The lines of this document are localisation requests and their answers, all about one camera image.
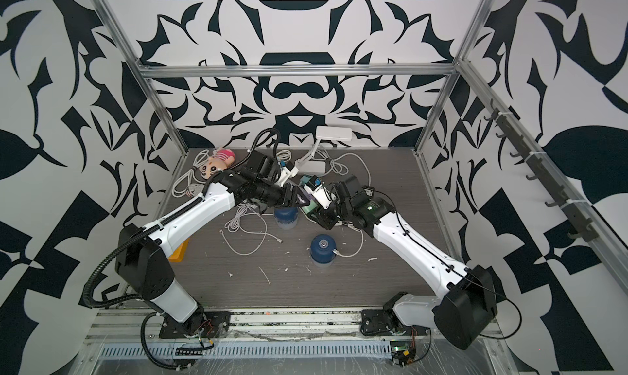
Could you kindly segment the blue meat grinder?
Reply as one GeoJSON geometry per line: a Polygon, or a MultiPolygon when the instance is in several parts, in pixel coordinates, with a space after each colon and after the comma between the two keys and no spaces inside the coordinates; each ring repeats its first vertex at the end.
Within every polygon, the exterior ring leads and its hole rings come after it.
{"type": "Polygon", "coordinates": [[[310,257],[318,265],[330,265],[335,259],[336,242],[329,234],[319,234],[312,239],[310,257]]]}
{"type": "Polygon", "coordinates": [[[273,216],[281,229],[290,230],[298,224],[299,210],[296,207],[275,208],[273,216]]]}

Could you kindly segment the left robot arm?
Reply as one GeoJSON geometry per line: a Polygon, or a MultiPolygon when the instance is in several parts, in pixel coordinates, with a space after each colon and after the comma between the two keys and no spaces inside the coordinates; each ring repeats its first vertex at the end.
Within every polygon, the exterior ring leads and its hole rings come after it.
{"type": "Polygon", "coordinates": [[[200,193],[174,211],[142,227],[131,224],[124,228],[118,247],[85,283],[84,304],[95,309],[143,301],[179,334],[200,334],[206,321],[204,307],[178,282],[169,257],[210,221],[245,201],[272,208],[307,206],[309,201],[301,188],[289,183],[299,167],[299,163],[279,162],[261,152],[251,152],[235,168],[212,174],[200,193]],[[94,297],[96,279],[109,264],[133,292],[98,301],[94,297]]]}

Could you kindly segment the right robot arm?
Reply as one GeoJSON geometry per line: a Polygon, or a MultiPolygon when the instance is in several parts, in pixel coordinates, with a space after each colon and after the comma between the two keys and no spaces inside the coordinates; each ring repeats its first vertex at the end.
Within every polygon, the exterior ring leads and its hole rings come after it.
{"type": "Polygon", "coordinates": [[[310,217],[326,229],[352,224],[404,260],[432,289],[433,301],[404,293],[392,302],[395,320],[404,326],[424,326],[454,347],[465,350],[498,315],[499,293],[492,275],[482,266],[469,268],[448,256],[402,217],[394,200],[350,175],[326,184],[313,177],[303,184],[315,203],[310,217]]]}

